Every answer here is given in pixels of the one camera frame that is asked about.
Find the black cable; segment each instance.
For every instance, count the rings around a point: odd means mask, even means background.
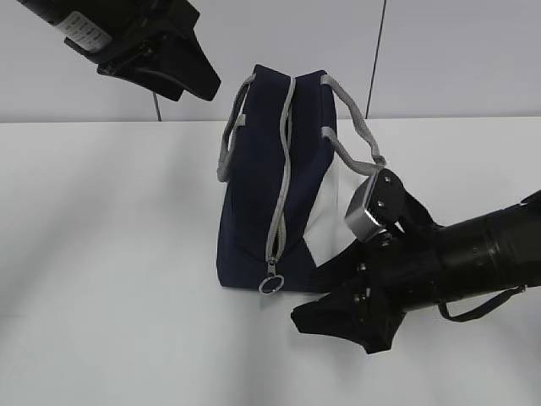
[[[160,102],[158,101],[158,95],[155,92],[152,92],[154,96],[154,106],[156,107],[156,115],[158,116],[158,121],[161,122],[161,111],[160,111]]]
[[[375,48],[374,67],[372,68],[372,79],[370,80],[369,100],[366,105],[366,118],[369,117],[370,103],[372,102],[372,90],[374,89],[374,79],[375,79],[375,71],[378,67],[378,57],[380,56],[381,34],[383,33],[383,22],[385,20],[386,10],[387,10],[387,0],[384,0],[383,10],[381,10],[380,33],[378,34],[378,45]]]

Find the metal ring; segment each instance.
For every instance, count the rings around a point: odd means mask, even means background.
[[[280,279],[280,283],[278,283],[278,286],[276,286],[274,289],[272,289],[271,291],[265,291],[265,285],[267,283],[269,283],[270,281],[274,281],[275,279]],[[284,282],[286,280],[284,279],[284,277],[282,275],[273,275],[271,277],[266,277],[265,279],[263,279],[263,282],[260,283],[260,294],[263,294],[264,296],[269,296],[271,294],[275,294],[276,292],[278,292],[280,289],[282,289],[284,287]]]

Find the white table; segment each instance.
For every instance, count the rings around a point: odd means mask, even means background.
[[[541,188],[541,118],[369,126],[438,222]],[[539,404],[541,290],[465,325],[414,312],[367,356],[297,334],[307,295],[221,288],[222,127],[0,125],[1,405]],[[349,122],[340,137],[368,156]],[[342,204],[358,182],[341,170]]]

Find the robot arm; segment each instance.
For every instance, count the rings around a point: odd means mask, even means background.
[[[541,191],[505,210],[441,227],[391,171],[370,182],[368,193],[366,185],[359,188],[366,205],[350,207],[347,217],[358,240],[314,277],[331,293],[292,313],[300,332],[343,338],[372,354],[391,349],[408,311],[437,305],[449,321],[472,321],[541,285]],[[500,291],[465,314],[447,309],[449,302]]]
[[[220,79],[194,33],[186,0],[18,0],[66,36],[66,44],[124,79],[178,101],[183,91],[210,101]]]

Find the white label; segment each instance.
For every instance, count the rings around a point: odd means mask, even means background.
[[[73,11],[57,28],[88,52],[96,53],[112,41],[111,36],[78,11]]]

